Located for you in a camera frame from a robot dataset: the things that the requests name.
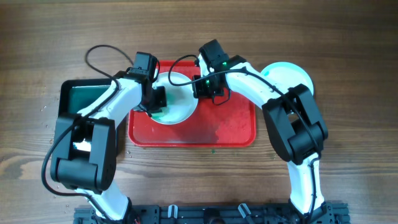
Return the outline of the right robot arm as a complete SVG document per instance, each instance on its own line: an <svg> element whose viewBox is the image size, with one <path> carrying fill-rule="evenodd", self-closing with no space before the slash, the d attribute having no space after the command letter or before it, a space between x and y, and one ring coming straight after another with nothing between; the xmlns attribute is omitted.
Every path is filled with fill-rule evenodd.
<svg viewBox="0 0 398 224"><path fill-rule="evenodd" d="M291 63L275 63L258 72L236 55L195 60L200 76L195 83L206 89L222 86L239 93L260 107L269 140L277 155L287 163L290 177L290 204L310 219L324 197L320 190L319 163L328 130L313 97L313 83L299 74Z"/></svg>

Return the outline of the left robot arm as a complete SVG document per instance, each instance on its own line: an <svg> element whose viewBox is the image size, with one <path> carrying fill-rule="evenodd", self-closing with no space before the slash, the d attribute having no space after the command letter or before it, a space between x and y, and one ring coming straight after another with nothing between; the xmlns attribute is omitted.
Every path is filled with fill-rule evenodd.
<svg viewBox="0 0 398 224"><path fill-rule="evenodd" d="M83 197L91 209L79 211L75 223L140 223L140 214L114 181L119 153L118 128L131 110L154 113L166 106L164 86L118 78L69 80L62 85L55 139L42 165L67 192Z"/></svg>

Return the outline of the white plate with stain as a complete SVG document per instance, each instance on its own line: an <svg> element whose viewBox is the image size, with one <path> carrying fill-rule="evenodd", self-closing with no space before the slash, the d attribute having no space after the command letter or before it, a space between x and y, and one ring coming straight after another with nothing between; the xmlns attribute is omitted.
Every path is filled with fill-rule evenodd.
<svg viewBox="0 0 398 224"><path fill-rule="evenodd" d="M198 99L193 96L191 85L175 86L169 82L169 73L162 72L152 87L164 86L167 98L167 116L160 124L173 125L188 119L196 110Z"/></svg>

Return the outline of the green scrubbing sponge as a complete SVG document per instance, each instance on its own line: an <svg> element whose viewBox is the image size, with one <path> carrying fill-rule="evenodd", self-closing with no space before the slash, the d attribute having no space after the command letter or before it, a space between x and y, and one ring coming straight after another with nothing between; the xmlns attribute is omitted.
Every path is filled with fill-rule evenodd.
<svg viewBox="0 0 398 224"><path fill-rule="evenodd" d="M163 123L164 117L167 116L168 108L161 107L157 110L150 112L150 118L156 122Z"/></svg>

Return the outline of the pale green plate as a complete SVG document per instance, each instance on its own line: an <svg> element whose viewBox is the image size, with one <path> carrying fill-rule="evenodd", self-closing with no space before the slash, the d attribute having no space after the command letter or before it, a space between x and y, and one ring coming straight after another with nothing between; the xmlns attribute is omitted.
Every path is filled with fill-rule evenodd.
<svg viewBox="0 0 398 224"><path fill-rule="evenodd" d="M266 66L261 74L267 78L273 79L281 84L291 87L297 86L299 83L304 84L314 95L314 85L308 73L298 65L290 62L274 62Z"/></svg>

